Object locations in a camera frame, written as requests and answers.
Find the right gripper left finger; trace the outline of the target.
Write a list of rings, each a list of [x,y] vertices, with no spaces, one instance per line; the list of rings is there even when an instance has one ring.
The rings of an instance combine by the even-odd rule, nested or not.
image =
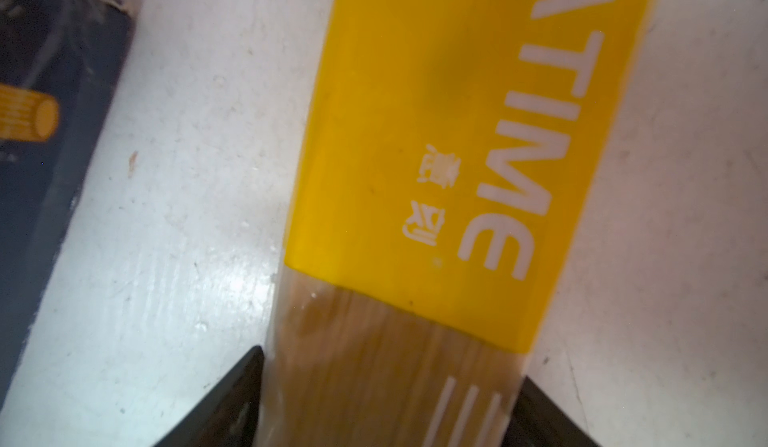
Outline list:
[[[253,446],[263,366],[262,347],[252,347],[155,446]]]

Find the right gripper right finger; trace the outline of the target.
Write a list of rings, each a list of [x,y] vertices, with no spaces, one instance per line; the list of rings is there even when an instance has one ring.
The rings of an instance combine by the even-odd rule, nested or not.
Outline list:
[[[599,447],[526,377],[502,447]]]

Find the yellow Pastatime spaghetti bag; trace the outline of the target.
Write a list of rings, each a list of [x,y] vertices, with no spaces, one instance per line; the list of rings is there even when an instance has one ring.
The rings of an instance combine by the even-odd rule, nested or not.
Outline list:
[[[654,0],[334,0],[259,446],[498,446]]]

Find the blue Barilla rigatoni box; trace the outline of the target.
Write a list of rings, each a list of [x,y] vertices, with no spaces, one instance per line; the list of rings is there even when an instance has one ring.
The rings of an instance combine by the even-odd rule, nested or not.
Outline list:
[[[129,55],[124,0],[1,0],[1,388],[8,391]]]

